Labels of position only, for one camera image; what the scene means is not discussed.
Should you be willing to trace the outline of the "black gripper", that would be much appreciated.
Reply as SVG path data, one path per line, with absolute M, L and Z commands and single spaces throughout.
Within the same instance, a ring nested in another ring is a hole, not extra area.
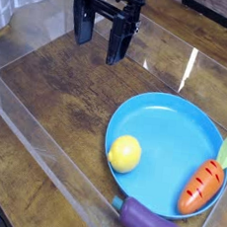
M 77 44 L 92 39 L 95 14 L 112 21 L 108 42 L 107 65 L 124 59 L 134 34 L 139 30 L 140 11 L 144 0 L 74 0 L 74 35 Z

